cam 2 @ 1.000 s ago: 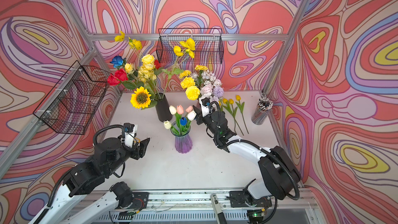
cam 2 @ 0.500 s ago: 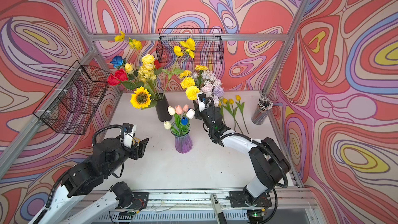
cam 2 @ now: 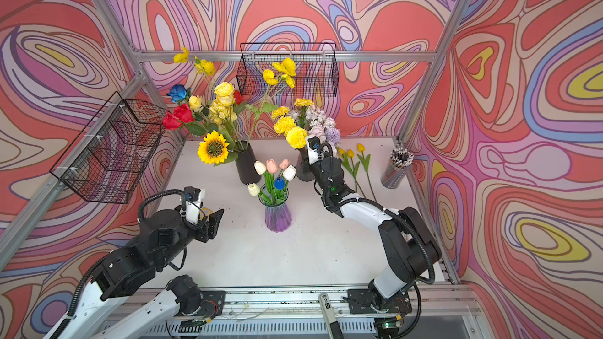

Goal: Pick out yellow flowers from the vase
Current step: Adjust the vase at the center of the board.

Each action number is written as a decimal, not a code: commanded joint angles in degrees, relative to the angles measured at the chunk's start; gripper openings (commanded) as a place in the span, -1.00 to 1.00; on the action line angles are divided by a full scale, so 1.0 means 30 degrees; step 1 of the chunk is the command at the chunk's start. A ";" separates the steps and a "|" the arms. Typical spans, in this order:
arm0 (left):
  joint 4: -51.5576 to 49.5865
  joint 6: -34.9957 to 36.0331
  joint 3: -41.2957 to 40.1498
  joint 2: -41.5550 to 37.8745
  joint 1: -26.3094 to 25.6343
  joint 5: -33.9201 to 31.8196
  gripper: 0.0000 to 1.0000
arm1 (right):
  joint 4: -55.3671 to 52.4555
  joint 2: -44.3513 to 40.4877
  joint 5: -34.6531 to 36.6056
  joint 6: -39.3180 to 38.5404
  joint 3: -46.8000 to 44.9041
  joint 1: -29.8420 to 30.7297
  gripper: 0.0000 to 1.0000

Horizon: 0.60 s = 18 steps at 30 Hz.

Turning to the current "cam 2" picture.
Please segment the yellow tulip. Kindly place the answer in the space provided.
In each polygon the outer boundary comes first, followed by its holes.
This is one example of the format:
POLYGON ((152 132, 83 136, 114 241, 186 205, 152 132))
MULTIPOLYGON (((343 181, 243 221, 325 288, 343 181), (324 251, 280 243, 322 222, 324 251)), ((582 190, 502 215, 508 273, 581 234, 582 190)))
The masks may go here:
POLYGON ((338 148, 338 153, 339 153, 340 159, 342 161, 342 167, 351 174, 353 171, 353 168, 350 164, 350 160, 349 160, 347 152, 342 148, 338 148))
POLYGON ((375 196, 375 192, 372 186, 372 180, 371 180, 371 176, 370 176, 370 162, 371 162, 371 155, 369 153, 366 152, 366 148, 364 147, 363 144, 358 144, 356 146, 357 151, 358 151, 358 159, 361 163, 361 165, 364 168, 364 172, 367 176, 367 183, 372 195, 372 199, 374 201, 377 201, 377 198, 375 196))
POLYGON ((344 155, 345 155, 345 162, 347 164, 347 170, 350 172, 350 174, 354 180, 355 190, 358 191, 365 198, 366 194, 364 193, 364 190, 361 187, 361 184, 357 179, 361 168, 364 169, 366 166, 365 157, 363 155, 357 155, 351 149, 345 151, 344 155))

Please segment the purple glass tulip vase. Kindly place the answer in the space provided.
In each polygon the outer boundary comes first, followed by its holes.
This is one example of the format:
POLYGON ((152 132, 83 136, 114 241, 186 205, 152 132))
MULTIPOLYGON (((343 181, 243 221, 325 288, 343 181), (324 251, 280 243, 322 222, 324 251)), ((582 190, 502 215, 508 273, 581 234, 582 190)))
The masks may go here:
POLYGON ((292 215, 287 205, 287 191, 278 191, 276 197, 273 197, 262 187, 258 199, 265 207, 265 225, 271 232, 284 232, 291 226, 292 215))

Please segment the yellow tulip front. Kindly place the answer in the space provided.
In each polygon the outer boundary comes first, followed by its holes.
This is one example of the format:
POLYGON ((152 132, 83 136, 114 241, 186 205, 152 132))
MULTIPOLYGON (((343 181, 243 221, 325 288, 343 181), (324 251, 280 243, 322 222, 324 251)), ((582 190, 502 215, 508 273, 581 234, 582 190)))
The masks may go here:
POLYGON ((364 193, 364 190, 361 187, 361 184, 357 179, 361 168, 364 169, 366 166, 365 157, 363 155, 357 155, 351 149, 345 151, 344 155, 345 155, 345 162, 347 164, 347 170, 350 172, 350 174, 354 180, 355 190, 358 191, 365 198, 366 194, 364 193))

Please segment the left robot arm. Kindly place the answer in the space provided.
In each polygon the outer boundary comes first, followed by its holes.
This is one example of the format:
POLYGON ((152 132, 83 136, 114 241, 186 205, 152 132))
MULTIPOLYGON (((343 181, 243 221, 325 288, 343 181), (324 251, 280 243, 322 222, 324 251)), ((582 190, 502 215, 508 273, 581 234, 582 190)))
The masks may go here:
POLYGON ((67 312, 48 338, 140 338, 177 316, 186 327, 202 327, 222 314, 225 292, 203 294, 182 273, 193 241, 207 243, 218 234, 222 209, 204 208, 205 191, 169 189, 145 199, 137 210, 139 233, 125 246, 96 261, 83 275, 67 312), (180 272, 151 301, 105 328, 108 317, 165 268, 180 272))

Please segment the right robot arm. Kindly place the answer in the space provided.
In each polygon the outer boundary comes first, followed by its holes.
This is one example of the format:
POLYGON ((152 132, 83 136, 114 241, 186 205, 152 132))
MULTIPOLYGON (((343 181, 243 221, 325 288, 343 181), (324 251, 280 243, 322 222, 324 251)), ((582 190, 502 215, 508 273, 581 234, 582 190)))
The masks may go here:
POLYGON ((342 160, 328 142, 306 138, 309 171, 325 210, 356 221, 376 233, 381 241, 386 267, 364 289, 351 289, 344 300, 350 312, 391 313, 412 311, 408 292, 419 284, 436 282, 435 265, 442 252, 418 210, 392 210, 364 198, 345 183, 342 160))

